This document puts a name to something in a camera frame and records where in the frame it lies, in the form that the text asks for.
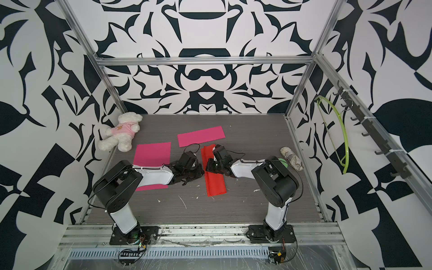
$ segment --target red fabric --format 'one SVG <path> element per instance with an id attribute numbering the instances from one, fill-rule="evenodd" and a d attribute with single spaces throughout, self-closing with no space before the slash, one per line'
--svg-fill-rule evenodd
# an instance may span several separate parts
<path id="1" fill-rule="evenodd" d="M 216 144 L 212 144 L 210 146 L 204 146 L 201 149 L 201 157 L 203 159 L 204 171 L 207 167 L 207 161 L 214 158 L 213 147 L 215 146 Z M 226 193 L 225 180 L 223 179 L 223 175 L 205 171 L 204 176 L 206 178 L 208 197 Z"/>

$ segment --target black hook rack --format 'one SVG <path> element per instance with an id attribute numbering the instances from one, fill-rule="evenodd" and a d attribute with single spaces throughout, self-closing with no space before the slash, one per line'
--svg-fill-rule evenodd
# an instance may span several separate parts
<path id="1" fill-rule="evenodd" d="M 345 101 L 345 105 L 342 105 L 345 109 L 345 111 L 352 111 L 353 114 L 356 116 L 355 118 L 351 118 L 352 121 L 358 121 L 361 120 L 361 124 L 366 129 L 366 133 L 362 133 L 363 136 L 370 136 L 375 143 L 378 145 L 380 151 L 375 151 L 376 155 L 382 155 L 385 154 L 387 159 L 390 161 L 391 165 L 394 167 L 394 169 L 397 171 L 396 174 L 391 174 L 392 177 L 400 176 L 403 179 L 411 176 L 411 172 L 407 168 L 407 164 L 403 162 L 400 157 L 395 153 L 395 151 L 390 151 L 391 147 L 388 145 L 388 141 L 383 138 L 383 136 L 380 134 L 380 132 L 377 130 L 377 126 L 374 123 L 375 117 L 368 117 L 365 115 L 365 110 L 362 109 L 361 104 L 356 104 L 355 100 L 357 100 L 354 97 L 350 96 L 349 92 L 352 92 L 352 95 L 354 95 L 354 92 L 351 89 L 344 90 L 343 87 L 339 85 L 339 81 L 337 82 L 337 86 L 339 87 L 339 90 L 334 95 L 340 95 L 341 98 Z"/>

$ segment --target pink shirt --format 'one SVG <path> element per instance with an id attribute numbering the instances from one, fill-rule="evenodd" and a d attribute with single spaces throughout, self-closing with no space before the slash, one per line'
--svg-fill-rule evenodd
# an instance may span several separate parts
<path id="1" fill-rule="evenodd" d="M 132 131 L 130 128 L 132 125 L 134 125 L 134 122 L 126 122 L 118 124 L 116 127 L 111 128 L 112 135 L 120 134 L 120 133 L 126 133 L 133 137 L 135 137 L 135 132 Z"/>

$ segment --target white teddy bear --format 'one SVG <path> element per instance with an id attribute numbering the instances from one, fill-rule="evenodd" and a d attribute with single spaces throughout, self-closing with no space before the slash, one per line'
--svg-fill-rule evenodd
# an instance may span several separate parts
<path id="1" fill-rule="evenodd" d="M 127 152 L 132 149 L 132 139 L 140 130 L 140 122 L 143 117 L 134 112 L 127 112 L 118 117 L 118 125 L 105 130 L 105 135 L 111 136 L 99 142 L 99 149 L 109 151 L 118 145 L 118 149 Z"/>

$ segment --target wood grain surface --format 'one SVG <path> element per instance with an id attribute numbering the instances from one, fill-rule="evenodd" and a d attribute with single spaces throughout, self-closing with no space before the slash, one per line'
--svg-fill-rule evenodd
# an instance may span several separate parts
<path id="1" fill-rule="evenodd" d="M 265 159 L 271 155 L 282 157 L 279 149 L 295 149 L 284 116 L 265 115 L 143 115 L 141 130 L 135 135 L 132 150 L 116 151 L 110 167 L 120 160 L 132 163 L 138 144 L 171 142 L 171 161 L 177 160 L 183 148 L 178 147 L 177 134 L 222 126 L 226 138 L 203 143 L 221 144 L 227 150 L 244 152 L 244 159 Z M 195 151 L 197 146 L 188 150 Z M 201 161 L 201 152 L 197 152 Z M 304 172 L 305 190 L 301 199 L 290 204 L 288 222 L 319 222 L 320 217 L 309 190 Z M 204 177 L 182 186 L 166 189 L 137 191 L 129 201 L 133 214 L 140 223 L 249 223 L 262 222 L 268 202 L 254 179 L 225 177 L 227 193 L 207 197 Z M 294 198 L 301 192 L 301 186 Z M 110 224 L 111 218 L 102 209 L 92 209 L 87 224 Z"/>

